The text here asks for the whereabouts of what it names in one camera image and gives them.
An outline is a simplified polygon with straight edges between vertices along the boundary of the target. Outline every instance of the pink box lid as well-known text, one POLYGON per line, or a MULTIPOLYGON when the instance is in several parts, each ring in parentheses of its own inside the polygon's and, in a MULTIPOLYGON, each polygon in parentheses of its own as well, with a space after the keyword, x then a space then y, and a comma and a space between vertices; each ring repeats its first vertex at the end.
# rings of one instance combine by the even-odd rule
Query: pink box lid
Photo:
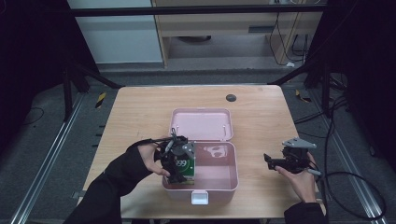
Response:
POLYGON ((171 130, 196 141, 229 141, 233 137, 231 113, 225 108, 177 108, 171 130))

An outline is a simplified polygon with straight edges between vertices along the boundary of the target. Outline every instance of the person's right hand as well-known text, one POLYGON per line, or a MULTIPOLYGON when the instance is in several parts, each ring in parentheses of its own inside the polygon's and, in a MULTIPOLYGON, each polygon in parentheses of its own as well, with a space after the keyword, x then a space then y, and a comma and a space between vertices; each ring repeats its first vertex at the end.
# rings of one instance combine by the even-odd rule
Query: person's right hand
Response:
MULTIPOLYGON (((309 152, 307 152, 307 154, 309 160, 315 163, 313 156, 309 152)), ((312 174, 308 173, 306 170, 299 174, 293 174, 280 166, 276 166, 275 169, 289 180, 294 192, 296 192, 301 201, 304 203, 315 203, 317 201, 315 177, 312 174)))

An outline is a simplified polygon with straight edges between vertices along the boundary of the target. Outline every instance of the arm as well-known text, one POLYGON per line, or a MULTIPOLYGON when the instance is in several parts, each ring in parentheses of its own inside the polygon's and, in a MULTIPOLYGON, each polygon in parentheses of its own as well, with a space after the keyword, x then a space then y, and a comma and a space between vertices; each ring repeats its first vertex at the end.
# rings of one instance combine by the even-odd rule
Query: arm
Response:
MULTIPOLYGON (((315 163, 314 158, 308 152, 309 160, 315 163)), ((276 170, 285 176, 294 192, 301 199, 300 203, 295 204, 285 211, 285 221, 287 224, 300 223, 326 223, 326 219, 321 211, 320 205, 316 200, 315 178, 306 170, 299 174, 292 174, 284 168, 277 166, 276 170)))
POLYGON ((94 179, 64 224, 120 223, 120 197, 130 193, 146 176, 169 175, 154 162, 157 151, 145 140, 134 143, 94 179))

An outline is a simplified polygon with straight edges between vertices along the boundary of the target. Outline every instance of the black horizontal bar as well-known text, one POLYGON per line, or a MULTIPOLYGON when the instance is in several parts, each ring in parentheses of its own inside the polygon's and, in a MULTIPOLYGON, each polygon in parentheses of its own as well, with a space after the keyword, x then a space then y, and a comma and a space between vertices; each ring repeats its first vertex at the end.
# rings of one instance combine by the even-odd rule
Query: black horizontal bar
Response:
POLYGON ((330 9, 323 4, 314 5, 242 5, 196 7, 117 7, 47 10, 46 13, 72 15, 74 17, 142 16, 179 14, 266 13, 266 12, 315 12, 330 9))

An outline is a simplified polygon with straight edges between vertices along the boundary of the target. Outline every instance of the person's left hand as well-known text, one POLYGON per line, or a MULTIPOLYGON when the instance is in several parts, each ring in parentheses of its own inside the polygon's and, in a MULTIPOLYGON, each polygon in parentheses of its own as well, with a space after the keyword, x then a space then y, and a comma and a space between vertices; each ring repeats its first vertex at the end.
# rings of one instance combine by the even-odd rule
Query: person's left hand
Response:
POLYGON ((157 150, 157 146, 155 144, 146 144, 137 147, 142 157, 143 163, 145 163, 148 170, 157 174, 157 175, 166 175, 169 176, 169 172, 158 166, 154 161, 154 153, 157 150))

